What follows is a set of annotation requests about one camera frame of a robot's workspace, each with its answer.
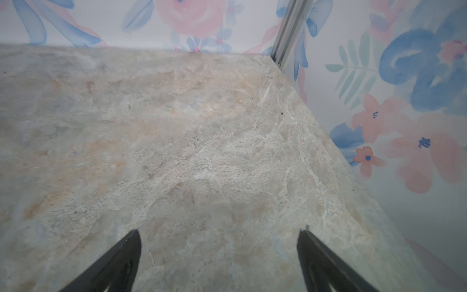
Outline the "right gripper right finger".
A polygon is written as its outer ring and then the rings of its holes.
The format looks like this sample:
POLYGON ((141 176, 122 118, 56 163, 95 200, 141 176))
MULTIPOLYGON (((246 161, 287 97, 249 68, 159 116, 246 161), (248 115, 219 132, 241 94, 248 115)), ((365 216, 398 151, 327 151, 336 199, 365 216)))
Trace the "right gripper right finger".
POLYGON ((297 253, 309 292, 378 291, 309 230, 300 231, 297 253))

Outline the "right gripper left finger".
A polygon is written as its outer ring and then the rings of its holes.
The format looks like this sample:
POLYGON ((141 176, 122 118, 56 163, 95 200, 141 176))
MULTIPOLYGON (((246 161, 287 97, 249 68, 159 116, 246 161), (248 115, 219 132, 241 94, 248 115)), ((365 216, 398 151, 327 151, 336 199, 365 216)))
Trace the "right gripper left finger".
POLYGON ((131 292, 141 252, 141 236, 134 229, 61 292, 131 292))

